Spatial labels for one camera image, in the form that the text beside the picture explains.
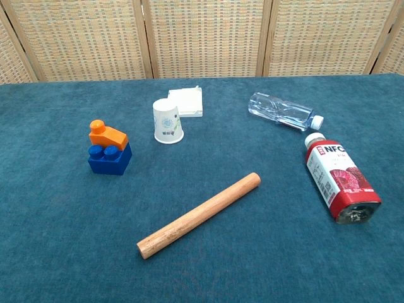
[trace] white paper cup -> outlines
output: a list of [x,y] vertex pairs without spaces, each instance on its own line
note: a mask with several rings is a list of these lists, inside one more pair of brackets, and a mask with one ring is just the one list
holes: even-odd
[[180,142],[184,137],[178,108],[169,99],[158,99],[153,103],[154,138],[164,144]]

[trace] table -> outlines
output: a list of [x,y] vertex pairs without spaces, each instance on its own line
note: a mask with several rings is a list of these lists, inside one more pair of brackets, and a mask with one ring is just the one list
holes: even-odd
[[[152,103],[203,89],[184,139]],[[310,133],[248,113],[254,92],[311,106],[384,204],[336,224],[304,161]],[[402,302],[404,77],[308,76],[0,86],[1,302]],[[129,136],[123,176],[87,163],[89,123]],[[143,260],[136,243],[250,172],[261,185]]]

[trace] clear plastic bottle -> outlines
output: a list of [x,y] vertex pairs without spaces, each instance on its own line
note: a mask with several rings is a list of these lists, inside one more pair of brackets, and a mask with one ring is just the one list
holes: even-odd
[[381,199],[336,141],[321,133],[307,136],[306,164],[337,223],[367,221],[380,206]]
[[248,111],[265,119],[277,121],[305,131],[308,128],[320,129],[324,118],[314,115],[312,109],[284,101],[280,98],[255,93],[248,103]]

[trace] bottle neck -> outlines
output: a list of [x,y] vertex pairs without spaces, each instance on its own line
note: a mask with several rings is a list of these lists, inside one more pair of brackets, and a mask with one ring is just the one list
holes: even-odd
[[313,118],[314,118],[314,114],[313,112],[311,112],[311,114],[309,115],[309,118],[307,119],[307,128],[311,128],[311,122],[313,122]]
[[307,144],[307,149],[310,149],[310,146],[311,146],[313,143],[318,142],[318,141],[326,141],[326,139],[325,139],[325,138],[321,138],[321,137],[314,138],[313,140],[311,140],[311,141],[309,142],[309,144]]

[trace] rolling pin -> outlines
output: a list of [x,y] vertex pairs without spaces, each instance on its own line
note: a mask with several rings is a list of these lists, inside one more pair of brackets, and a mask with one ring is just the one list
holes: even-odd
[[235,200],[252,191],[259,183],[261,183],[259,175],[252,172],[177,220],[139,241],[137,245],[141,256],[143,259],[147,259],[154,255],[199,224],[216,215]]

